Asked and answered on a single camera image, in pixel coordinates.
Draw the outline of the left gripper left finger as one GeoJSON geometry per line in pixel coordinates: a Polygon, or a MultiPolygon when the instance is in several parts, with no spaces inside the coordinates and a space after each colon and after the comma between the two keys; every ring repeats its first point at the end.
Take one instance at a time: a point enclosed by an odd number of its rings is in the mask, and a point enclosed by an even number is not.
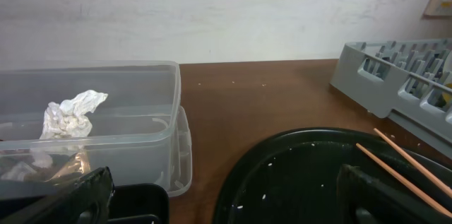
{"type": "Polygon", "coordinates": [[[114,183],[108,167],[53,194],[1,201],[1,224],[106,223],[114,183]]]}

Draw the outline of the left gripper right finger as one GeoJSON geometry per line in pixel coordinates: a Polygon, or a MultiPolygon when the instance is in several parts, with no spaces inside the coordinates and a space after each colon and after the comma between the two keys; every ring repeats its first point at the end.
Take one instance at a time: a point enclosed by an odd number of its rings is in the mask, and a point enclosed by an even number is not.
{"type": "Polygon", "coordinates": [[[341,166],[336,191],[341,223],[451,223],[445,214],[351,165],[341,166]]]}

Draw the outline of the gold foil wrapper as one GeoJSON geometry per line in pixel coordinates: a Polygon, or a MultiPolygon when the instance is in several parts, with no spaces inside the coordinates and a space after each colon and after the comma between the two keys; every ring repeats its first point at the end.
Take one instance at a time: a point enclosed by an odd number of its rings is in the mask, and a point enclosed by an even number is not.
{"type": "Polygon", "coordinates": [[[54,184],[69,182],[91,172],[90,161],[85,151],[77,152],[47,181],[54,184]]]}

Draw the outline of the wooden chopstick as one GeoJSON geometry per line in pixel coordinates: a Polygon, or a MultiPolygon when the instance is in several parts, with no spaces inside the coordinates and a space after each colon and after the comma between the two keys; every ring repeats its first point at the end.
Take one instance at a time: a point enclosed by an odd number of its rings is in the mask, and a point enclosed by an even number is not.
{"type": "Polygon", "coordinates": [[[359,143],[356,143],[356,147],[360,149],[363,153],[365,153],[367,156],[369,156],[375,163],[377,163],[379,166],[381,166],[385,171],[387,171],[390,175],[392,175],[394,178],[396,178],[400,183],[402,183],[404,186],[406,186],[411,192],[413,192],[416,196],[420,197],[425,203],[430,205],[432,208],[437,210],[438,212],[451,217],[451,212],[449,212],[446,208],[444,208],[441,204],[433,200],[429,195],[424,193],[421,189],[416,187],[413,183],[411,183],[409,180],[405,179],[402,175],[400,175],[398,172],[396,172],[392,167],[385,164],[384,161],[376,157],[373,153],[368,151],[365,147],[360,145],[359,143]]]}
{"type": "Polygon", "coordinates": [[[429,179],[433,184],[435,184],[442,192],[444,192],[447,196],[452,197],[451,188],[445,184],[442,180],[440,180],[437,176],[435,176],[432,172],[430,172],[425,166],[417,162],[411,155],[405,152],[399,145],[394,143],[391,139],[389,139],[385,134],[379,131],[377,128],[374,128],[374,131],[394,150],[396,150],[401,156],[404,157],[411,165],[413,165],[417,170],[419,170],[427,179],[429,179]]]}

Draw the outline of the white napkin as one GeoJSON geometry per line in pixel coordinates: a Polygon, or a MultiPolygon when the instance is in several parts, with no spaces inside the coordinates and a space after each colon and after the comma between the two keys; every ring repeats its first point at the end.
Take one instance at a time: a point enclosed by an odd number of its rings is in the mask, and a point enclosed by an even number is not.
{"type": "Polygon", "coordinates": [[[86,114],[93,113],[107,97],[107,93],[87,90],[60,104],[50,102],[44,111],[42,133],[39,140],[88,136],[93,125],[86,114]]]}

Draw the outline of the yellow bowl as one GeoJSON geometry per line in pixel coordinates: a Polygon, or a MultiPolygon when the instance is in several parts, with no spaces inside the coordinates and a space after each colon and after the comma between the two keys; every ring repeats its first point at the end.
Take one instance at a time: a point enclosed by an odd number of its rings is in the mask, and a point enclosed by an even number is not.
{"type": "MultiPolygon", "coordinates": [[[[452,83],[447,83],[446,84],[447,88],[452,88],[452,83]]],[[[446,106],[451,105],[452,102],[452,95],[447,93],[447,92],[443,92],[442,93],[442,98],[444,99],[444,102],[446,103],[446,106]]]]}

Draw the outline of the grey dishwasher rack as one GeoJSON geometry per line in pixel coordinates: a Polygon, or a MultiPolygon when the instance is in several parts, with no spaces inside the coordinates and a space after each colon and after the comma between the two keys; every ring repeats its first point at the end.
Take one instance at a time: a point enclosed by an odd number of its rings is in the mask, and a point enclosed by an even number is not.
{"type": "Polygon", "coordinates": [[[451,39],[345,44],[331,85],[451,156],[451,39]]]}

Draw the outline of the black rectangular tray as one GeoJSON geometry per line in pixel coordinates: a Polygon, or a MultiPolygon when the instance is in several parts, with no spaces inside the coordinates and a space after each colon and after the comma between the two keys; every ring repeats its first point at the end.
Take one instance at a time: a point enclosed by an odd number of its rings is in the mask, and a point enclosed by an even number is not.
{"type": "Polygon", "coordinates": [[[156,184],[115,187],[109,203],[108,224],[168,224],[167,192],[156,184]]]}

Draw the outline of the round black tray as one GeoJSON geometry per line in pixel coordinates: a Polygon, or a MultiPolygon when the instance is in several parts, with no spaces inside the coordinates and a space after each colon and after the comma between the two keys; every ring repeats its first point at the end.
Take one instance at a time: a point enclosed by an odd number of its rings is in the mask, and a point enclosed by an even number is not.
{"type": "Polygon", "coordinates": [[[342,165],[358,167],[429,206],[356,143],[444,208],[451,207],[449,196],[380,137],[348,129],[306,128],[276,134],[237,162],[222,186],[213,222],[341,223],[336,182],[342,165]]]}

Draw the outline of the clear plastic bin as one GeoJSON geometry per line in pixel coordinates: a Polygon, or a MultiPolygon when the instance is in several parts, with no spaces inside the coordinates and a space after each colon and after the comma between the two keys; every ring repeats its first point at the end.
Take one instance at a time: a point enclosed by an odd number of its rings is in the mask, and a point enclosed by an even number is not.
{"type": "Polygon", "coordinates": [[[1,198],[51,194],[47,180],[71,155],[85,151],[91,172],[108,167],[117,186],[156,184],[169,196],[192,181],[191,134],[180,104],[173,61],[31,63],[1,69],[1,198]],[[87,90],[107,93],[88,119],[88,136],[39,140],[50,102],[87,90]]]}

